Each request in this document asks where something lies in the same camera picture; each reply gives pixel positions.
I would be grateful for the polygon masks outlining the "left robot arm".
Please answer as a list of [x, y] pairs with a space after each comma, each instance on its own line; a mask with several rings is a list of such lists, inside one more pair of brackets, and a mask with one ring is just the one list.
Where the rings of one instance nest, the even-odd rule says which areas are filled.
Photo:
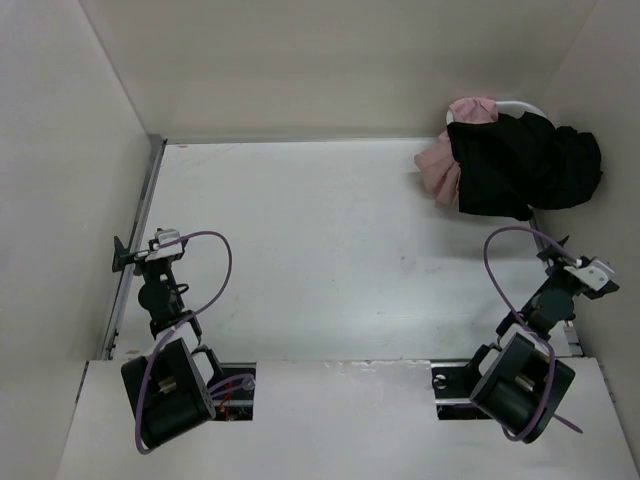
[[224, 387], [223, 369], [202, 343], [201, 310], [188, 310], [172, 264], [185, 254], [192, 235], [158, 230], [145, 250], [133, 252], [114, 239], [112, 270], [132, 265], [143, 279], [138, 303], [150, 315], [154, 346], [121, 367], [134, 414], [138, 452], [148, 455], [168, 441], [215, 418], [213, 399]]

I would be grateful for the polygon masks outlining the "black trousers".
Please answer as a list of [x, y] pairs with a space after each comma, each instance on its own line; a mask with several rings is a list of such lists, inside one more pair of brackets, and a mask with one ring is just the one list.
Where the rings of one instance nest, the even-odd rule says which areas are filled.
[[603, 172], [595, 136], [526, 112], [487, 124], [447, 126], [460, 167], [458, 205], [465, 214], [529, 221], [533, 211], [589, 201]]

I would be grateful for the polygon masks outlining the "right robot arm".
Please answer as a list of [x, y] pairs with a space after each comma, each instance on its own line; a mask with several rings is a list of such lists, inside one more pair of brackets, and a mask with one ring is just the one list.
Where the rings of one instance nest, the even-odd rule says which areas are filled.
[[[525, 304], [517, 308], [499, 286], [489, 264], [489, 246], [500, 233], [489, 235], [483, 245], [485, 270], [509, 312], [496, 328], [497, 342], [483, 345], [464, 370], [464, 384], [471, 392], [469, 400], [481, 412], [495, 420], [511, 442], [531, 444], [557, 419], [576, 432], [581, 429], [557, 414], [557, 408], [571, 386], [575, 372], [559, 360], [550, 344], [551, 331], [560, 323], [572, 321], [575, 299], [584, 296], [600, 299], [619, 290], [614, 270], [595, 257], [575, 256], [568, 252], [567, 238], [554, 240], [533, 228], [523, 232], [547, 243], [537, 257], [548, 264], [547, 278]], [[500, 340], [517, 326], [505, 345]], [[498, 352], [491, 363], [483, 361], [490, 351]]]

